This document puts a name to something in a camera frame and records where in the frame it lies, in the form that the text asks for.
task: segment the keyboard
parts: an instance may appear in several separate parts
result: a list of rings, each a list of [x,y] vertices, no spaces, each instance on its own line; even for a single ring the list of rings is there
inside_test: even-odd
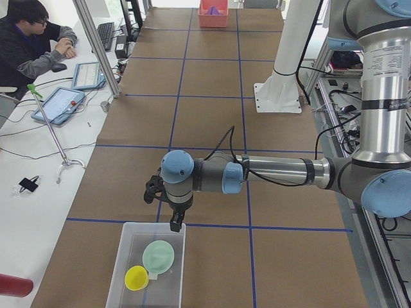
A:
[[[111,49],[113,43],[113,31],[114,31],[114,22],[105,22],[99,24],[97,27],[98,36],[101,39],[101,43],[104,46],[105,51]]]

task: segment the white table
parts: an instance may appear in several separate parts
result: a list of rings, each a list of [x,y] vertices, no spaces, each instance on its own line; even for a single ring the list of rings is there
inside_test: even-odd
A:
[[[104,22],[102,19],[95,21],[96,24]],[[67,70],[59,73],[50,71],[38,77],[35,84],[72,77],[76,63],[96,61],[81,24],[78,23],[74,30],[79,38],[76,46],[78,56],[63,61],[67,65]],[[114,47],[115,43],[113,42],[112,51],[107,53],[112,67],[117,63],[113,52]],[[37,90],[44,97],[47,97],[58,86],[70,87],[71,80],[50,83],[37,87]],[[89,94],[87,100],[94,94],[95,92]],[[23,99],[30,98],[32,95],[27,94]],[[101,109],[100,103],[108,99],[111,100],[112,96],[109,88],[105,86],[88,102],[84,112],[74,114],[61,127],[55,127],[55,133],[63,148],[72,148],[96,141],[107,115]],[[33,105],[34,103],[34,101],[21,103],[13,111],[10,119],[16,121],[27,111],[36,110],[37,106]],[[29,113],[18,123],[7,121],[1,128],[0,135],[41,125],[43,123],[34,121]],[[0,148],[31,157],[39,157],[58,151],[47,126],[18,135],[0,137]],[[93,149],[94,146],[78,148],[67,151],[67,156],[80,159],[87,165]],[[60,154],[32,160],[0,151],[0,273],[29,278],[34,282],[33,291],[24,298],[0,295],[0,307],[2,308],[30,307],[40,286],[85,172],[81,166],[66,169],[62,173],[61,183],[57,184],[56,172],[61,163]],[[32,178],[37,175],[40,176],[40,184],[33,194],[15,194],[16,185],[24,177]]]

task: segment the white pole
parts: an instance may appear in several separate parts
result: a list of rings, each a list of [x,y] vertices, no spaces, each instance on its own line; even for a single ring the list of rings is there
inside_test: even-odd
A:
[[[320,0],[292,0],[284,22],[273,73],[265,83],[254,84],[257,112],[301,113],[296,72]]]

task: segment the small label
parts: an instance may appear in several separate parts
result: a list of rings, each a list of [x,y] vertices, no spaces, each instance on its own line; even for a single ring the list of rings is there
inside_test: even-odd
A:
[[[364,53],[363,80],[384,77],[408,78],[410,50],[404,45],[379,48]]]
[[[406,99],[393,99],[389,103],[388,111],[407,109],[409,107],[410,103]]]

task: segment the transparent plastic bin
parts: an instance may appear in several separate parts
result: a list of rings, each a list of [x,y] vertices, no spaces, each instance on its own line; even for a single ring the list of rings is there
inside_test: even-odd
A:
[[[221,15],[208,15],[208,10],[215,6]],[[201,0],[198,9],[200,27],[225,28],[229,15],[228,0]]]
[[[160,274],[157,280],[150,280],[145,289],[130,291],[124,284],[127,270],[135,265],[142,266],[144,249],[160,239],[172,245],[175,254],[173,265]],[[106,308],[181,308],[185,243],[185,224],[181,231],[176,233],[170,231],[169,223],[125,223]]]

